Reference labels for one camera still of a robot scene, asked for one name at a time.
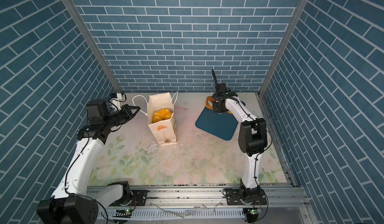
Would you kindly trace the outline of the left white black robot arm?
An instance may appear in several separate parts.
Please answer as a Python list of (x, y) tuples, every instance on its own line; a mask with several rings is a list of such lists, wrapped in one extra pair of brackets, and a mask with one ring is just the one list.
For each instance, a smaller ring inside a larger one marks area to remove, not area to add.
[(40, 201), (36, 212), (45, 224), (93, 224), (99, 213), (113, 203), (131, 205), (134, 198), (127, 181), (109, 184), (94, 197), (87, 195), (88, 181), (99, 153), (114, 127), (120, 127), (140, 111), (140, 107), (122, 105), (110, 112), (104, 99), (87, 103), (87, 124), (78, 132), (75, 153), (51, 197)]

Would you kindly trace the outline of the white printed paper bag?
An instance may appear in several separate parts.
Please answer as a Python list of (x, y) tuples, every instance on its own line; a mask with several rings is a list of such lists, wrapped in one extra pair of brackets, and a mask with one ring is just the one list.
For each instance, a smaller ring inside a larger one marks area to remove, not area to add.
[[(146, 111), (142, 111), (148, 118), (148, 127), (154, 135), (158, 144), (162, 147), (177, 144), (177, 125), (175, 117), (175, 104), (178, 99), (178, 92), (171, 95), (162, 93), (150, 95), (145, 99), (147, 104)], [(152, 123), (153, 114), (163, 108), (169, 109), (173, 114), (168, 120)]]

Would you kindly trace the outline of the brown bread piece top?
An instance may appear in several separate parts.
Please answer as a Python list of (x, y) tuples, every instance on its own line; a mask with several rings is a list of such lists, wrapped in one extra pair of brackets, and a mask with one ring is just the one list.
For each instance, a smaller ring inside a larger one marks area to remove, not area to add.
[(213, 105), (212, 105), (212, 103), (214, 103), (215, 101), (216, 101), (215, 98), (213, 98), (213, 97), (207, 97), (207, 98), (206, 98), (206, 102), (205, 102), (205, 106), (206, 106), (206, 108), (209, 109), (209, 110), (213, 110)]

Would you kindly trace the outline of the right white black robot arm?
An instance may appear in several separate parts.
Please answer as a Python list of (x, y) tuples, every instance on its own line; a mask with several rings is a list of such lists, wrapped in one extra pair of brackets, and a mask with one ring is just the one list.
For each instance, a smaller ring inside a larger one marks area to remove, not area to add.
[(257, 118), (240, 101), (238, 94), (224, 83), (215, 83), (213, 111), (231, 112), (240, 124), (238, 143), (245, 154), (245, 170), (241, 178), (239, 192), (244, 203), (268, 203), (267, 195), (260, 186), (260, 159), (268, 146), (266, 121)]

